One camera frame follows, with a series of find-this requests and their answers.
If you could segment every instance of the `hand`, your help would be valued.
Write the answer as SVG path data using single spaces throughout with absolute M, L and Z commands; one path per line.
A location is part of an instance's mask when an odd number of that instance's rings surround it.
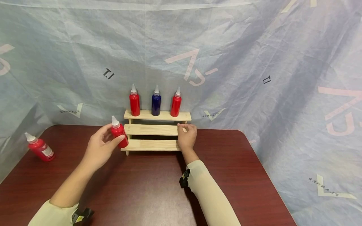
M 120 135 L 112 140 L 111 127 L 112 124 L 105 125 L 90 137 L 80 164 L 87 170 L 95 172 L 101 168 L 108 161 L 117 145 L 125 138 L 124 135 Z
M 178 145 L 182 151 L 193 149 L 195 141 L 197 128 L 193 124 L 177 124 L 177 133 L 178 133 Z

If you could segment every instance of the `red bottle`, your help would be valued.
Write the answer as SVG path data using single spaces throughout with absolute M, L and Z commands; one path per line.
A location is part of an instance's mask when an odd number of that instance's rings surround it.
M 112 128 L 111 128 L 112 135 L 116 138 L 120 135 L 125 135 L 126 138 L 124 138 L 119 144 L 119 148 L 125 148 L 128 145 L 128 138 L 125 132 L 125 129 L 123 128 L 122 124 L 119 123 L 119 121 L 112 115 Z
M 181 93 L 180 93 L 180 87 L 177 88 L 177 91 L 175 93 L 175 96 L 172 99 L 172 105 L 171 105 L 171 116 L 177 117 L 178 113 L 180 111 L 181 107 Z
M 29 142 L 29 149 L 34 152 L 44 162 L 49 162 L 55 158 L 52 149 L 42 140 L 28 133 L 25 133 L 26 139 Z
M 141 113 L 141 108 L 139 107 L 139 95 L 137 94 L 135 84 L 132 84 L 130 105 L 131 105 L 131 114 L 133 116 L 139 116 L 139 114 Z

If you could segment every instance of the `wooden shelf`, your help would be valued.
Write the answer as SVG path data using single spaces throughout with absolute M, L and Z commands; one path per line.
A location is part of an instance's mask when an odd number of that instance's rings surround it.
M 162 120 L 162 121 L 191 121 L 191 114 L 189 112 L 180 112 L 177 117 L 172 117 L 169 111 L 161 111 L 160 115 L 153 116 L 151 111 L 141 110 L 139 116 L 133 116 L 131 114 L 131 110 L 127 109 L 125 111 L 125 115 L 123 116 L 125 119 L 143 119 L 143 120 Z
M 125 131 L 128 135 L 177 136 L 176 125 L 125 124 Z
M 180 151 L 176 140 L 128 140 L 128 145 L 122 148 L 123 152 L 159 151 L 174 152 Z
M 125 124 L 124 128 L 128 137 L 128 146 L 122 148 L 121 151 L 126 152 L 177 152 L 180 148 L 176 140 L 137 140 L 132 139 L 132 135 L 146 136 L 177 136 L 176 125 L 144 125 L 134 124 L 134 120 L 162 120 L 162 121 L 180 121 L 186 124 L 191 121 L 189 112 L 180 112 L 177 117 L 172 117 L 169 111 L 161 111 L 160 115 L 153 116 L 151 111 L 141 110 L 139 116 L 131 115 L 131 110 L 127 109 L 124 115 L 128 119 L 129 124 Z

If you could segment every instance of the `bottle label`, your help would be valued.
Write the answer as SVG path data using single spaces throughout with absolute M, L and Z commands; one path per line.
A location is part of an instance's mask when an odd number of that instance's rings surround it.
M 42 151 L 42 153 L 43 153 L 46 157 L 48 157 L 48 158 L 52 157 L 53 154 L 54 154 L 53 150 L 52 150 L 48 145 L 44 145 L 44 146 L 46 146 L 46 149 L 44 149 L 44 150 Z

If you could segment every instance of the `forearm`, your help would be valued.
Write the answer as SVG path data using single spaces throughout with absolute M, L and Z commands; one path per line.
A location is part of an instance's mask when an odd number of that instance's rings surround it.
M 193 161 L 200 160 L 197 154 L 195 153 L 194 149 L 192 148 L 182 148 L 181 152 L 184 157 L 186 165 L 188 165 Z
M 77 204 L 93 173 L 93 170 L 81 162 L 58 188 L 50 199 L 50 203 L 60 208 Z
M 240 226 L 229 201 L 203 162 L 193 161 L 187 168 L 190 169 L 189 187 L 200 203 L 207 224 Z

